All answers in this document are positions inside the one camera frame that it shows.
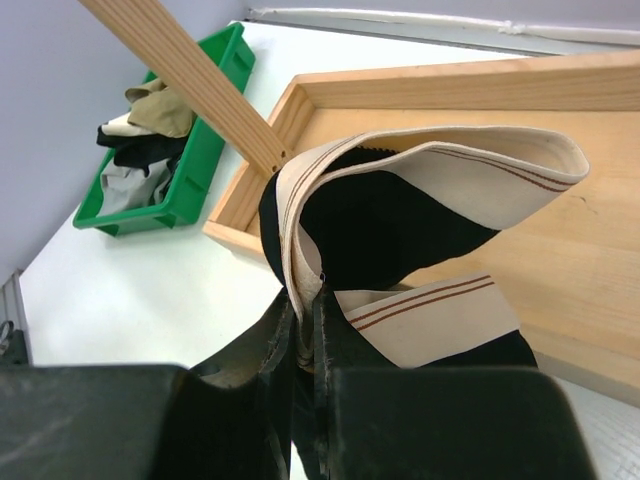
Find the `black underwear cream waistband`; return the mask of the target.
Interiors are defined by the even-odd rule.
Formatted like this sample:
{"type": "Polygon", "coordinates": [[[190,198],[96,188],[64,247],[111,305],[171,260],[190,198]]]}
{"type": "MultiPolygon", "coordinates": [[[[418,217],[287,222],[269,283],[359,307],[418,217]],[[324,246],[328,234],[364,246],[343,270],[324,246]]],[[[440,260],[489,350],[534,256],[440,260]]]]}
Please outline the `black underwear cream waistband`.
{"type": "Polygon", "coordinates": [[[570,138],[510,126],[373,131],[288,161],[268,181],[258,213],[265,257],[298,320],[299,365],[315,367],[312,304],[323,288],[355,331],[401,368],[521,334],[487,274],[400,284],[474,252],[589,170],[570,138]]]}

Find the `grey underwear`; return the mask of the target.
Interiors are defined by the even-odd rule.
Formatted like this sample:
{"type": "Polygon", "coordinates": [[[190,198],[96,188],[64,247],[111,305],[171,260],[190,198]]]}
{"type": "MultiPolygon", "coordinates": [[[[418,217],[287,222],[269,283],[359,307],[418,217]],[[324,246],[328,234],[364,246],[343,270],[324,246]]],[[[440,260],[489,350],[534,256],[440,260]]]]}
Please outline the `grey underwear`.
{"type": "Polygon", "coordinates": [[[144,168],[116,166],[110,161],[100,174],[103,193],[99,216],[161,203],[163,189],[169,184],[172,173],[170,159],[152,163],[144,168]]]}

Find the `olive khaki underwear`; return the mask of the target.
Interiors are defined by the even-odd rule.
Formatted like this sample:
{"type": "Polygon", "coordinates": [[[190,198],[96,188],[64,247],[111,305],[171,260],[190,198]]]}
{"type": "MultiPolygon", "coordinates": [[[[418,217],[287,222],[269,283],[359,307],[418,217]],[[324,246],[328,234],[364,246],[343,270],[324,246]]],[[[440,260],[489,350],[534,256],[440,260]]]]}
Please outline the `olive khaki underwear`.
{"type": "Polygon", "coordinates": [[[128,122],[169,138],[189,135],[195,113],[160,78],[125,91],[130,104],[128,122]]]}

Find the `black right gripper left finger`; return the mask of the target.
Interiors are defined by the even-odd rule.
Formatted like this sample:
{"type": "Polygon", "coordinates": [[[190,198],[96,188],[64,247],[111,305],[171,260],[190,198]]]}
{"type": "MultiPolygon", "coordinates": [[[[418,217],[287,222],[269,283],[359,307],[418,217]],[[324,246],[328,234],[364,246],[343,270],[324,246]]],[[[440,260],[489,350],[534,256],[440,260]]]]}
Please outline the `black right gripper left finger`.
{"type": "Polygon", "coordinates": [[[280,292],[243,334],[193,368],[30,366],[1,328],[5,479],[285,479],[295,315],[280,292]]]}

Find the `wooden clothes rack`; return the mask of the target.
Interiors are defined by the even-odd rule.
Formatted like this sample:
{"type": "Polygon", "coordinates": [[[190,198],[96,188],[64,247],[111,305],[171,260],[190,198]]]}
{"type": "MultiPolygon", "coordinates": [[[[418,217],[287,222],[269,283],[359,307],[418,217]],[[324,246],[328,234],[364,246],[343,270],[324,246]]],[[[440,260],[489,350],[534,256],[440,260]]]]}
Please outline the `wooden clothes rack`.
{"type": "Polygon", "coordinates": [[[302,75],[264,119],[156,1],[88,10],[244,158],[303,374],[536,368],[639,397],[639,57],[302,75]]]}

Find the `blue striped underwear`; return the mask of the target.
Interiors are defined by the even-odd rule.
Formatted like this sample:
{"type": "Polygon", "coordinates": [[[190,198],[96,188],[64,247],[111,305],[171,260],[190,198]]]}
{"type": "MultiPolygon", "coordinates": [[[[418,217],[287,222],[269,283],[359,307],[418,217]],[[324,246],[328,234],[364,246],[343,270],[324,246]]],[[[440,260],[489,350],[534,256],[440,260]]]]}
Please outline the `blue striped underwear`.
{"type": "Polygon", "coordinates": [[[153,201],[155,204],[160,204],[164,201],[167,192],[170,189],[171,182],[174,178],[181,157],[182,155],[176,155],[167,160],[164,170],[160,176],[160,181],[153,192],[153,201]]]}

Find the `beige underwear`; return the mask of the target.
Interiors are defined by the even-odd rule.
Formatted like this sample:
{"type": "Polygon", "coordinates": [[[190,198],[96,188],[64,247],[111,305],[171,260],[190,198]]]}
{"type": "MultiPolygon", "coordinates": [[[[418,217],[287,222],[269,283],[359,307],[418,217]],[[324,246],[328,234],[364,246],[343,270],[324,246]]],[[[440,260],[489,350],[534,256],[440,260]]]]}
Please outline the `beige underwear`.
{"type": "Polygon", "coordinates": [[[99,127],[99,131],[106,136],[137,137],[153,135],[153,132],[129,122],[130,113],[115,117],[99,127]]]}

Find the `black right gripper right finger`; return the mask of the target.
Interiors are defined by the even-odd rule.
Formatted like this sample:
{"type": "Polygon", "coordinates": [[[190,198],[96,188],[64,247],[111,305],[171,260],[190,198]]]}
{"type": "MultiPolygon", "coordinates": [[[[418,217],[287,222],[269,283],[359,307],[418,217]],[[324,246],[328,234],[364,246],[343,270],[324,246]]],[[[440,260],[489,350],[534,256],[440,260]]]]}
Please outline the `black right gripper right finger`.
{"type": "Polygon", "coordinates": [[[596,477],[568,400],[520,333],[402,369],[347,322],[331,289],[312,318],[325,478],[596,477]]]}

